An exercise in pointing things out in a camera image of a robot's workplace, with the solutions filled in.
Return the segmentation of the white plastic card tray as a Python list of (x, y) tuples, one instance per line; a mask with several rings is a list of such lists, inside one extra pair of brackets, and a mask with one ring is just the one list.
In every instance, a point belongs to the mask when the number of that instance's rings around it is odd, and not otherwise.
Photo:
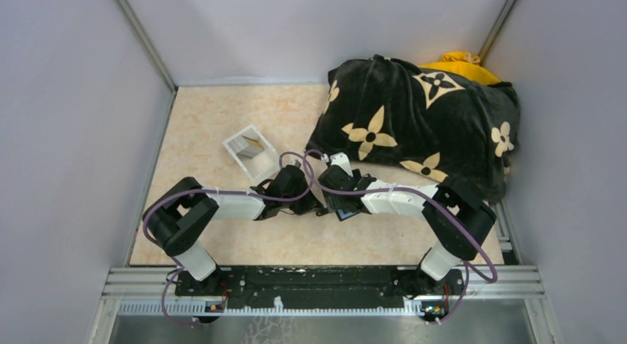
[(225, 139), (223, 146), (254, 185), (280, 170), (278, 151), (253, 124)]

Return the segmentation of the black leather card holder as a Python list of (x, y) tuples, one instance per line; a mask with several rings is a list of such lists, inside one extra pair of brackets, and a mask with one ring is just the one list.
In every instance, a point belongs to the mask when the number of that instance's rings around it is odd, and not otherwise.
[(338, 218), (338, 220), (340, 222), (347, 220), (351, 217), (354, 217), (355, 215), (359, 214), (359, 211), (351, 211), (351, 210), (345, 210), (345, 209), (337, 209), (335, 211), (335, 214)]

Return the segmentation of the black floral plush blanket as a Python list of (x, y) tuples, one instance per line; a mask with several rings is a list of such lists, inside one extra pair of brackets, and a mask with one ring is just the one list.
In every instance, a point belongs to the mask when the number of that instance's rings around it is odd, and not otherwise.
[(328, 73), (328, 99), (306, 144), (327, 155), (465, 182), (482, 200), (506, 194), (521, 105), (509, 82), (375, 55)]

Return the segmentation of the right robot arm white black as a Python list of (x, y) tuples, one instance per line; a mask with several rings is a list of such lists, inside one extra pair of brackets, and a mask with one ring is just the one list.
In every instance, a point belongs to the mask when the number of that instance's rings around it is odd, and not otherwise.
[(317, 181), (340, 219), (365, 213), (413, 217), (428, 224), (437, 241), (420, 261), (416, 274), (417, 286), (426, 294), (435, 294), (450, 270), (477, 256), (494, 266), (482, 245), (496, 215), (460, 180), (446, 178), (438, 184), (406, 186), (332, 165)]

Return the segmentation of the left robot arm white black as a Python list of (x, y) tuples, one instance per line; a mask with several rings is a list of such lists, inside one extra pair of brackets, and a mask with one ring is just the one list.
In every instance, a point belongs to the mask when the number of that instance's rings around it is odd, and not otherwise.
[(209, 223), (232, 218), (266, 220), (286, 209), (293, 215), (324, 209), (296, 165), (284, 166), (274, 178), (246, 190), (210, 189), (193, 177), (185, 177), (143, 213), (143, 232), (177, 264), (177, 269), (167, 274), (167, 284), (186, 274), (197, 290), (211, 295), (220, 289), (222, 276), (200, 243)]

